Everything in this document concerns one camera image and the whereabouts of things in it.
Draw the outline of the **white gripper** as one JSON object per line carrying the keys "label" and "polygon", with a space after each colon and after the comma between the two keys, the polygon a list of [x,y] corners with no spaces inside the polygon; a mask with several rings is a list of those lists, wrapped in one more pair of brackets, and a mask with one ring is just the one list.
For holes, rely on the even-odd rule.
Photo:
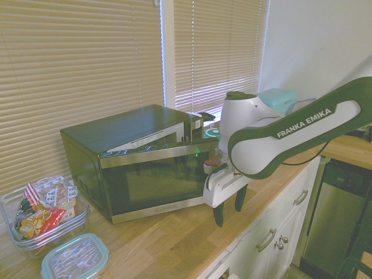
{"label": "white gripper", "polygon": [[248,178],[243,175],[235,175],[226,169],[212,174],[205,181],[203,189],[203,201],[213,208],[213,216],[219,227],[223,226],[224,201],[237,193],[235,198],[235,210],[242,210],[246,191],[248,189]]}

